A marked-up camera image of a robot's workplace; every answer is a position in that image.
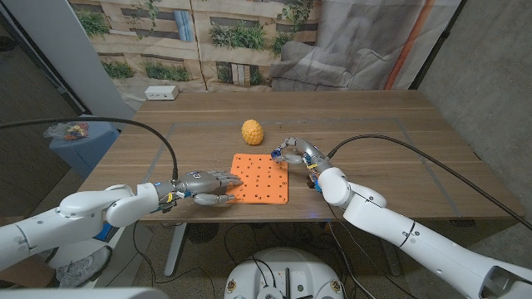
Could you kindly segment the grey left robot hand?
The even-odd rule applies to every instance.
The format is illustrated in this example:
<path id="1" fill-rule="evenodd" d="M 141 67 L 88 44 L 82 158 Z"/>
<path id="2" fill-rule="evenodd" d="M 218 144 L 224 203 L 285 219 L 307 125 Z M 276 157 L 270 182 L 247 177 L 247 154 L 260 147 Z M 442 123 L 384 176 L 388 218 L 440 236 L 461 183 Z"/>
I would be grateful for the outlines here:
<path id="1" fill-rule="evenodd" d="M 210 170 L 192 171 L 180 179 L 155 183 L 154 186 L 161 203 L 192 198 L 198 205 L 213 206 L 234 200 L 234 195 L 218 194 L 218 192 L 241 184 L 243 181 L 235 174 Z"/>

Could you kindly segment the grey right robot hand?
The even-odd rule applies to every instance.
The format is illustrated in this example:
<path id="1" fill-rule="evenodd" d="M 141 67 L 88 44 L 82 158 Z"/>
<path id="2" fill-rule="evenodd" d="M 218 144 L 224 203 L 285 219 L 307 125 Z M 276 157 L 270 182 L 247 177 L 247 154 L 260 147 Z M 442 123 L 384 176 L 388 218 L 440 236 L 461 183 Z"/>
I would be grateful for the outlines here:
<path id="1" fill-rule="evenodd" d="M 295 154 L 284 154 L 283 149 L 294 147 Z M 321 174 L 324 170 L 332 168 L 325 154 L 316 146 L 302 138 L 289 137 L 271 152 L 271 158 L 275 162 L 288 164 L 305 164 L 310 171 Z"/>

